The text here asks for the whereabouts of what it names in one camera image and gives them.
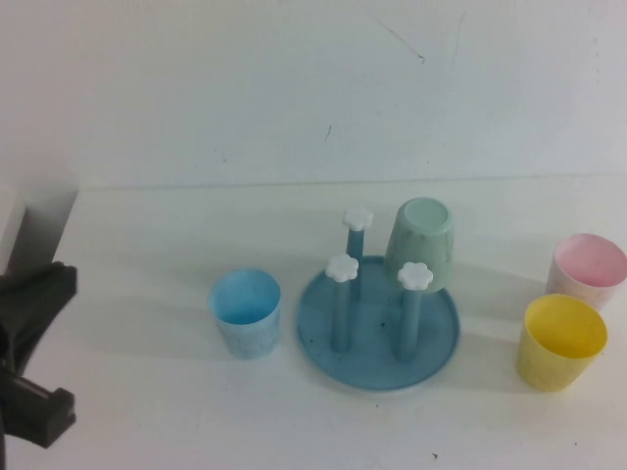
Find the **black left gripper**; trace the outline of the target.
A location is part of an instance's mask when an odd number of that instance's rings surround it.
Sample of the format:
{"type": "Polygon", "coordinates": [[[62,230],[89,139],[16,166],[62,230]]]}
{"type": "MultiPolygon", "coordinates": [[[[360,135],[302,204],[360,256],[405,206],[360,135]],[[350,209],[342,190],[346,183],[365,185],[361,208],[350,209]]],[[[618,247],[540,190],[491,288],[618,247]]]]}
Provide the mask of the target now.
{"type": "Polygon", "coordinates": [[[50,262],[1,276],[1,417],[4,432],[48,448],[75,423],[74,394],[16,375],[77,292],[77,269],[50,262]]]}

